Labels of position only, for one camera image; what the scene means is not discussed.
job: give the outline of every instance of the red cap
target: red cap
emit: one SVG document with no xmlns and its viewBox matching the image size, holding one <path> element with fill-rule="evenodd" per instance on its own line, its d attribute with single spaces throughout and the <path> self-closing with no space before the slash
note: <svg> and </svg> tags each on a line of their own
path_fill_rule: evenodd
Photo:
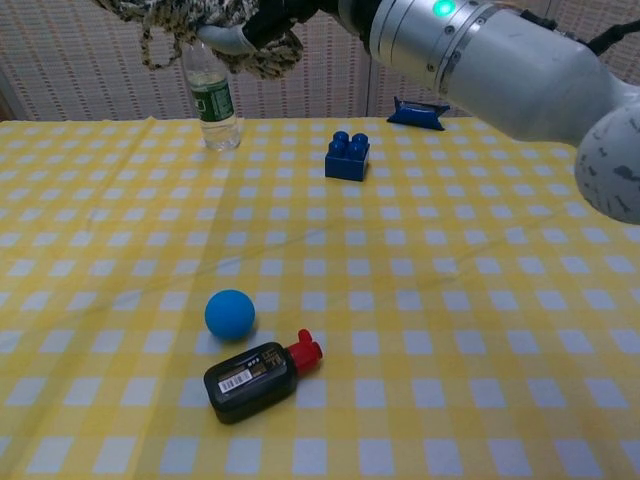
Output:
<svg viewBox="0 0 640 480">
<path fill-rule="evenodd" d="M 287 347 L 287 350 L 293 357 L 293 363 L 296 364 L 296 369 L 300 376 L 312 370 L 318 364 L 318 360 L 322 358 L 320 345 L 318 345 L 318 342 L 313 341 L 309 330 L 300 330 L 298 332 L 298 343 Z"/>
</svg>

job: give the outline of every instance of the black cable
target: black cable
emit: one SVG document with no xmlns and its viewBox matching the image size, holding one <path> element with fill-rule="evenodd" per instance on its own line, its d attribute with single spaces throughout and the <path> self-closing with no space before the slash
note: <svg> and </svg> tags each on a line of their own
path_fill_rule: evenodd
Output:
<svg viewBox="0 0 640 480">
<path fill-rule="evenodd" d="M 636 32 L 640 32 L 640 20 L 622 25 L 614 25 L 603 34 L 591 40 L 587 46 L 596 55 L 602 55 L 609 50 L 611 46 L 622 40 L 625 35 Z"/>
<path fill-rule="evenodd" d="M 555 30 L 556 28 L 558 28 L 558 22 L 556 22 L 553 19 L 539 17 L 538 15 L 533 13 L 531 10 L 523 10 L 520 16 L 525 20 L 533 22 L 536 25 L 540 25 L 543 28 L 546 28 L 547 30 Z"/>
</svg>

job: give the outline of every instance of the plastic water bottle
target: plastic water bottle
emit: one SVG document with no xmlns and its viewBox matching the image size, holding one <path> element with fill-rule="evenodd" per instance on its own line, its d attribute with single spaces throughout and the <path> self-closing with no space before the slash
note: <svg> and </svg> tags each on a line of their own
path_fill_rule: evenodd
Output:
<svg viewBox="0 0 640 480">
<path fill-rule="evenodd" d="M 182 66 L 191 89 L 205 145 L 226 150 L 240 144 L 229 79 L 224 64 L 200 41 L 185 45 Z"/>
</svg>

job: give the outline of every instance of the barcode label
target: barcode label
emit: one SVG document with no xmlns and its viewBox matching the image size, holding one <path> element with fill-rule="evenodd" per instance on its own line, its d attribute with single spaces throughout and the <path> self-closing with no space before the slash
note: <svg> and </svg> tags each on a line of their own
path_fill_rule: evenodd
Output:
<svg viewBox="0 0 640 480">
<path fill-rule="evenodd" d="M 229 377 L 222 382 L 218 382 L 218 386 L 220 387 L 220 391 L 222 393 L 227 393 L 229 390 L 233 390 L 243 383 L 247 383 L 252 378 L 253 377 L 251 376 L 251 372 L 249 370 L 243 370 L 240 373 L 236 373 L 233 377 Z"/>
</svg>

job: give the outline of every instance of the blue object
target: blue object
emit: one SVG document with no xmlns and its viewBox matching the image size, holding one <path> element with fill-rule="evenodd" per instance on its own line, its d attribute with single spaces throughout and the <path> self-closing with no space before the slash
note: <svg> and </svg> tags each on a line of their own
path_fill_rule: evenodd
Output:
<svg viewBox="0 0 640 480">
<path fill-rule="evenodd" d="M 333 134 L 333 139 L 337 142 L 349 143 L 349 134 L 347 132 L 338 131 Z"/>
<path fill-rule="evenodd" d="M 387 118 L 390 123 L 411 125 L 413 127 L 428 128 L 443 131 L 439 117 L 449 110 L 449 105 L 431 105 L 429 103 L 405 102 L 394 97 L 396 111 Z"/>
<path fill-rule="evenodd" d="M 362 182 L 369 163 L 369 138 L 357 133 L 349 141 L 346 132 L 333 134 L 324 159 L 325 177 Z"/>
<path fill-rule="evenodd" d="M 207 302 L 204 321 L 220 340 L 234 341 L 246 337 L 253 328 L 256 311 L 251 299 L 238 290 L 222 290 Z"/>
</svg>

